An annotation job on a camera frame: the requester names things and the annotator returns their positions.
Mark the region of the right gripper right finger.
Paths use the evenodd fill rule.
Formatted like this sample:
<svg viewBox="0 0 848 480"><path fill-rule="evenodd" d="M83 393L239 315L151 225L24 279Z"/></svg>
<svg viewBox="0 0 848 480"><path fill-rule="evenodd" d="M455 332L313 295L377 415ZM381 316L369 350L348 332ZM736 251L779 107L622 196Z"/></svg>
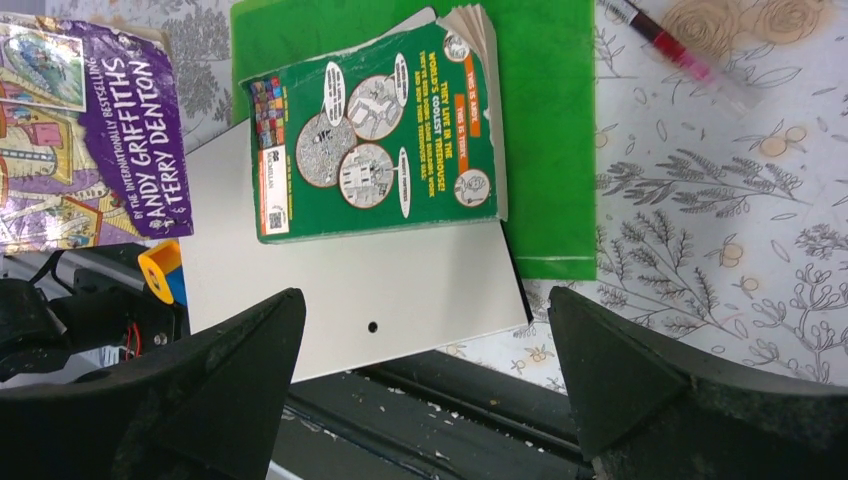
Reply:
<svg viewBox="0 0 848 480"><path fill-rule="evenodd" d="M847 391L747 367L565 287L549 322L599 479L843 479Z"/></svg>

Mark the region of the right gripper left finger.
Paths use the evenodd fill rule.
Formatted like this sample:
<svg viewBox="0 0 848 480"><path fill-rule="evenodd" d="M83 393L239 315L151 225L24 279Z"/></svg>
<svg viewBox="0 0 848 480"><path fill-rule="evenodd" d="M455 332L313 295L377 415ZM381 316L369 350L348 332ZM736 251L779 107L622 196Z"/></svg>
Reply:
<svg viewBox="0 0 848 480"><path fill-rule="evenodd" d="M301 290L138 359L1 393L5 479L262 479L306 320Z"/></svg>

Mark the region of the white binder folder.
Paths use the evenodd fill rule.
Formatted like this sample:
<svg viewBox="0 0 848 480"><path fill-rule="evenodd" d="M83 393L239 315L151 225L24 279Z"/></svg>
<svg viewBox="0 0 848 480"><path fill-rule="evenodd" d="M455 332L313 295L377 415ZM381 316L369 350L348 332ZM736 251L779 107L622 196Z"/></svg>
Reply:
<svg viewBox="0 0 848 480"><path fill-rule="evenodd" d="M496 222L259 242L248 141L240 124L186 158L194 232L180 247L192 332L298 288L306 321L293 378L303 381L528 321Z"/></svg>

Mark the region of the purple Treehouse book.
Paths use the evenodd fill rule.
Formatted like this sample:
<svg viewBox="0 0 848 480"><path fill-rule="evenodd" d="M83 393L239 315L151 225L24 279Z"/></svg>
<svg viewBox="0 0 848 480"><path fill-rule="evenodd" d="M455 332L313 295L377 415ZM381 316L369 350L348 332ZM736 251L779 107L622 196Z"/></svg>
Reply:
<svg viewBox="0 0 848 480"><path fill-rule="evenodd" d="M194 231L176 77L160 30L1 16L1 250Z"/></svg>

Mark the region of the green plastic folder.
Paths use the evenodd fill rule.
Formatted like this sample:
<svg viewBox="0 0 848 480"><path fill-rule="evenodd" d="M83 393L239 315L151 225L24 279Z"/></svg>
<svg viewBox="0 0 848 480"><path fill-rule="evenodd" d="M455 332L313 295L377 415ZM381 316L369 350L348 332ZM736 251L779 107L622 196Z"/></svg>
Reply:
<svg viewBox="0 0 848 480"><path fill-rule="evenodd" d="M232 81L377 37L419 1L239 1ZM525 279L593 280L594 5L487 1L497 38L509 182L506 233Z"/></svg>

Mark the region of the orange blue green block stack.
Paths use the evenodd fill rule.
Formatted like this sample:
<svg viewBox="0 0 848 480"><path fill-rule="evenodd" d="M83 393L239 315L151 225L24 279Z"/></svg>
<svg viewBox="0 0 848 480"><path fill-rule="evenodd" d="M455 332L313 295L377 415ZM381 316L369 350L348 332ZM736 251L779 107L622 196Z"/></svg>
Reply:
<svg viewBox="0 0 848 480"><path fill-rule="evenodd" d="M138 256L147 287L163 303L187 305L180 244L166 240Z"/></svg>

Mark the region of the floral table mat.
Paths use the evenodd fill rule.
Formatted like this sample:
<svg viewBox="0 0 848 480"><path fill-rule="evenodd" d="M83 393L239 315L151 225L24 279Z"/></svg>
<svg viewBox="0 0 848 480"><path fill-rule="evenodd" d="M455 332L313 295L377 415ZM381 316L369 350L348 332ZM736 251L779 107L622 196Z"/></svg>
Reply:
<svg viewBox="0 0 848 480"><path fill-rule="evenodd" d="M50 16L164 31L183 140L251 125L232 81L238 1L51 1ZM816 383L847 381L847 5L642 1L639 8L759 98L743 117L594 5L593 280L525 279L529 319L438 347L562 388L547 321L561 285L707 353Z"/></svg>

